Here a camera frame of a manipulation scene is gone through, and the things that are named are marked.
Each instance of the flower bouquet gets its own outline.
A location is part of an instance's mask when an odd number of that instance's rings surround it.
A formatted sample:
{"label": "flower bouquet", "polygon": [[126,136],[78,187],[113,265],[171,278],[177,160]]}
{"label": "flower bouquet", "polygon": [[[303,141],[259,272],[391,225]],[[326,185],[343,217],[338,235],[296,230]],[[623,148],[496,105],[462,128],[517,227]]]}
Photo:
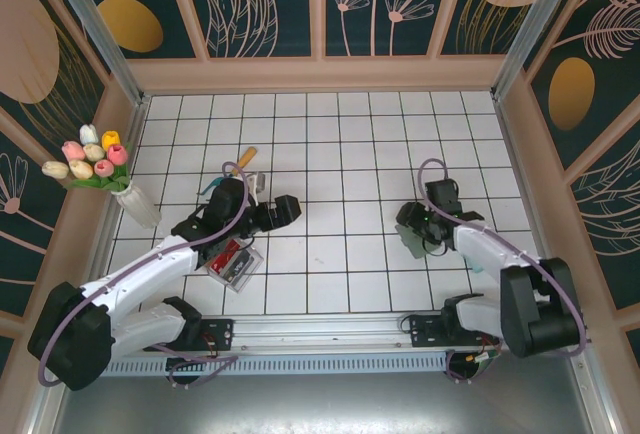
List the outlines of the flower bouquet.
{"label": "flower bouquet", "polygon": [[75,176],[67,188],[89,187],[111,192],[122,208],[141,227],[151,229],[160,223],[160,211],[153,202],[131,182],[127,161],[129,150],[120,143],[116,131],[107,131],[100,139],[93,124],[80,128],[80,143],[67,141],[62,153],[68,164],[47,161],[42,173],[54,179]]}

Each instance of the glass vase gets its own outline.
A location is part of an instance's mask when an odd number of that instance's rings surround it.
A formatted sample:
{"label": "glass vase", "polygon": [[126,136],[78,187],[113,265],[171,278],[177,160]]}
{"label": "glass vase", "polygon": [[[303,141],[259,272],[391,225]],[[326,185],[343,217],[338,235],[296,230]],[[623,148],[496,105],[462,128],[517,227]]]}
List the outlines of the glass vase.
{"label": "glass vase", "polygon": [[125,212],[140,224],[143,229],[153,229],[160,223],[160,219],[162,219],[160,210],[133,182],[130,182],[124,191],[112,192],[111,194],[113,194]]}

